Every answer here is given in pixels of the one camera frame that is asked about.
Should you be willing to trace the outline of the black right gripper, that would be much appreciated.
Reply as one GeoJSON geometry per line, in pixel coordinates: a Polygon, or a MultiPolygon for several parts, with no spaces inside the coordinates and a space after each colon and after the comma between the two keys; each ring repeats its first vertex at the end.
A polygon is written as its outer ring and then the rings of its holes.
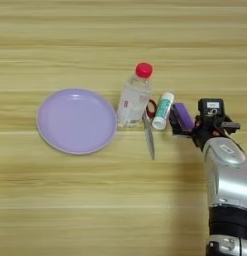
{"type": "Polygon", "coordinates": [[[173,135],[190,137],[192,132],[193,142],[200,150],[203,150],[208,140],[228,137],[241,128],[239,123],[233,122],[227,115],[210,117],[197,115],[194,123],[185,105],[173,105],[169,121],[173,135]]]}

